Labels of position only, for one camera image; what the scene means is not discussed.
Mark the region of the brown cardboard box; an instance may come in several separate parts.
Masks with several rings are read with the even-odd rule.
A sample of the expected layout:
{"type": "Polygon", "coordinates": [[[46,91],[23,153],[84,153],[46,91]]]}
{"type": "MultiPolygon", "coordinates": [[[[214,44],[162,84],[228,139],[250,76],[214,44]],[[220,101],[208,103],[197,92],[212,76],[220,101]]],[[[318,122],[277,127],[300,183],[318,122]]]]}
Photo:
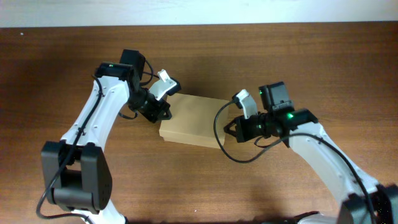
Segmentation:
{"type": "Polygon", "coordinates": [[[228,110],[218,115],[215,138],[213,123],[217,112],[227,100],[176,93],[167,98],[172,118],[163,120],[159,134],[164,141],[218,148],[224,144],[223,126],[228,121],[228,110]]]}

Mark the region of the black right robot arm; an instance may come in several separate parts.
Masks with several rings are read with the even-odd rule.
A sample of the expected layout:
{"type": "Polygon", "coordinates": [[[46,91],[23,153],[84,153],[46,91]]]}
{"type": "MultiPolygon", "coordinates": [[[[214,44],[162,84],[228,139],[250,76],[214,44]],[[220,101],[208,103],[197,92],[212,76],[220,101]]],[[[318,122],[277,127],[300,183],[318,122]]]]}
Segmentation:
{"type": "Polygon", "coordinates": [[[253,162],[279,143],[293,150],[315,171],[340,206],[336,217],[312,211],[285,218],[282,223],[397,223],[397,186],[383,186],[357,166],[329,137],[318,118],[308,109],[296,110],[284,82],[259,87],[265,109],[247,90],[229,101],[243,111],[224,128],[237,142],[275,137],[262,146],[253,162]]]}

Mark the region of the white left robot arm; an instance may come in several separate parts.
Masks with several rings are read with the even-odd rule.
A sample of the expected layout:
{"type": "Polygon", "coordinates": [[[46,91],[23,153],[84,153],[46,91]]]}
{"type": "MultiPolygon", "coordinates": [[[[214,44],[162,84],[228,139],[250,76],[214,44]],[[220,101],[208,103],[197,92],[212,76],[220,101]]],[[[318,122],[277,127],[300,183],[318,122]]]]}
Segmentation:
{"type": "Polygon", "coordinates": [[[142,81],[150,63],[137,50],[125,49],[118,63],[103,62],[93,74],[93,89],[71,128],[41,150],[45,190],[36,207],[43,220],[78,217],[85,223],[128,223],[111,201],[113,179],[104,147],[123,106],[151,123],[170,120],[164,96],[180,91],[165,70],[158,81],[142,81]]]}

